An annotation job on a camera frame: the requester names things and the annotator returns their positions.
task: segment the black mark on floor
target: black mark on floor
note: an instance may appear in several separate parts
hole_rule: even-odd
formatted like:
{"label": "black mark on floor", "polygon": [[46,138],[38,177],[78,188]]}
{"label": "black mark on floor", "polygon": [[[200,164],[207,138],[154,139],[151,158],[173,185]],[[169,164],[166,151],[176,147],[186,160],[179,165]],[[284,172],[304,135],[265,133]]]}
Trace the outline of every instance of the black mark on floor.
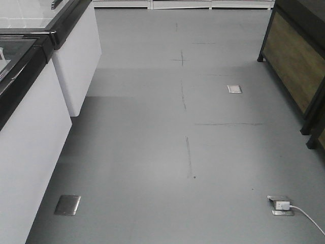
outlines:
{"label": "black mark on floor", "polygon": [[207,123],[207,124],[195,124],[196,126],[262,126],[262,123]]}
{"label": "black mark on floor", "polygon": [[171,61],[181,61],[182,66],[184,66],[184,61],[187,61],[183,57],[183,50],[181,50],[181,59],[171,59]]}
{"label": "black mark on floor", "polygon": [[192,44],[215,44],[215,42],[192,42]]}
{"label": "black mark on floor", "polygon": [[208,74],[207,76],[230,76],[230,75],[226,75],[226,74],[220,74],[220,75]]}
{"label": "black mark on floor", "polygon": [[186,136],[186,147],[187,147],[187,155],[188,155],[188,173],[187,173],[187,178],[192,178],[193,176],[193,171],[192,171],[192,160],[191,160],[191,150],[189,148],[189,138]]}
{"label": "black mark on floor", "polygon": [[184,66],[183,50],[181,50],[182,66]]}
{"label": "black mark on floor", "polygon": [[182,102],[183,102],[184,110],[186,111],[185,96],[183,92],[183,81],[181,81],[181,92],[182,92]]}

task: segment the white cable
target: white cable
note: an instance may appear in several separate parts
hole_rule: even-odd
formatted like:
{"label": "white cable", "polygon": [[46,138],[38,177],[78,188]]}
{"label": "white cable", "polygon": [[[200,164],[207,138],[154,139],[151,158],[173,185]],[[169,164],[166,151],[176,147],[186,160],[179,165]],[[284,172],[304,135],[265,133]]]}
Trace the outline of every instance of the white cable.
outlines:
{"label": "white cable", "polygon": [[311,221],[311,222],[313,222],[313,224],[321,231],[321,233],[323,234],[323,235],[325,235],[325,233],[324,233],[324,231],[319,227],[319,225],[308,215],[308,214],[306,214],[306,212],[305,211],[303,211],[301,208],[299,208],[299,207],[296,207],[296,206],[292,206],[292,205],[290,205],[290,208],[296,208],[296,209],[298,209],[300,212],[302,212],[307,218],[309,218],[309,220]]}

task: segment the freezer handle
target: freezer handle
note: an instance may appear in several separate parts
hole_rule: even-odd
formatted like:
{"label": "freezer handle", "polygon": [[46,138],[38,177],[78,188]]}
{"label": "freezer handle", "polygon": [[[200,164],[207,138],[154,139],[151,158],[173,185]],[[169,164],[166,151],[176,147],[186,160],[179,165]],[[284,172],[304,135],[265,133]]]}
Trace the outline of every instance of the freezer handle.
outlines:
{"label": "freezer handle", "polygon": [[51,5],[51,9],[54,10],[62,2],[62,0],[54,0]]}

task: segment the black metal frame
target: black metal frame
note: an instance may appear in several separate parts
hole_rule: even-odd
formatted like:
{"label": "black metal frame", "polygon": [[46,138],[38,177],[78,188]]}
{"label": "black metal frame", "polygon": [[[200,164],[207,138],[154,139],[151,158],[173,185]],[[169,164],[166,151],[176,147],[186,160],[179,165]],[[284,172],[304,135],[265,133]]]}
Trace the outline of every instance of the black metal frame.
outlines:
{"label": "black metal frame", "polygon": [[[8,37],[0,36],[1,38],[9,40]],[[0,83],[0,130],[53,54],[53,46],[48,36],[34,36],[33,40],[34,44],[20,57]]]}
{"label": "black metal frame", "polygon": [[[265,59],[268,65],[271,67],[273,72],[278,77],[278,80],[281,81],[280,77],[277,75],[275,69],[273,68],[272,64],[268,61],[267,57],[264,55],[263,50],[265,48],[265,44],[273,23],[273,19],[276,13],[279,13],[281,17],[283,17],[298,33],[301,35],[309,45],[311,45],[320,56],[322,56],[325,59],[325,50],[321,48],[312,37],[310,37],[303,29],[301,29],[295,22],[292,20],[289,16],[286,15],[286,13],[278,6],[277,2],[274,5],[273,12],[270,18],[270,22],[263,40],[263,44],[261,47],[261,50],[259,52],[259,56],[257,58],[258,62],[263,62]],[[309,135],[311,132],[311,129],[315,124],[317,123],[317,120],[319,119],[319,113],[322,109],[322,106],[325,102],[325,77],[323,81],[321,82],[320,86],[318,87],[313,99],[311,100],[310,104],[308,105],[305,112],[302,112],[299,108],[298,104],[294,101],[293,97],[291,96],[290,92],[286,88],[286,86],[280,82],[281,87],[285,90],[285,92],[288,94],[288,97],[290,97],[290,100],[295,104],[295,107],[297,111],[300,111],[300,115],[304,119],[304,124],[302,129],[300,130],[303,135]]]}
{"label": "black metal frame", "polygon": [[312,131],[309,141],[306,143],[309,149],[317,148],[317,146],[320,144],[318,138],[320,137],[320,135],[323,133],[324,130],[325,130],[325,114],[319,120],[316,128]]}
{"label": "black metal frame", "polygon": [[48,35],[59,49],[92,0],[70,0],[45,28],[0,28],[2,35]]}

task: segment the white shelf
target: white shelf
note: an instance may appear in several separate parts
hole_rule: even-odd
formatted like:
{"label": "white shelf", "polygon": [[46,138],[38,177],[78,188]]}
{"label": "white shelf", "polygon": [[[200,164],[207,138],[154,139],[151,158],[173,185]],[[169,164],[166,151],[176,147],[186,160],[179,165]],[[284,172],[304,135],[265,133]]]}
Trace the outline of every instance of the white shelf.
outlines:
{"label": "white shelf", "polygon": [[273,0],[243,1],[243,0],[212,0],[213,8],[261,8],[271,9],[274,6]]}
{"label": "white shelf", "polygon": [[95,8],[148,8],[150,0],[93,0]]}
{"label": "white shelf", "polygon": [[195,9],[195,8],[262,8],[271,9],[274,0],[93,0],[96,8],[147,8],[147,9]]}

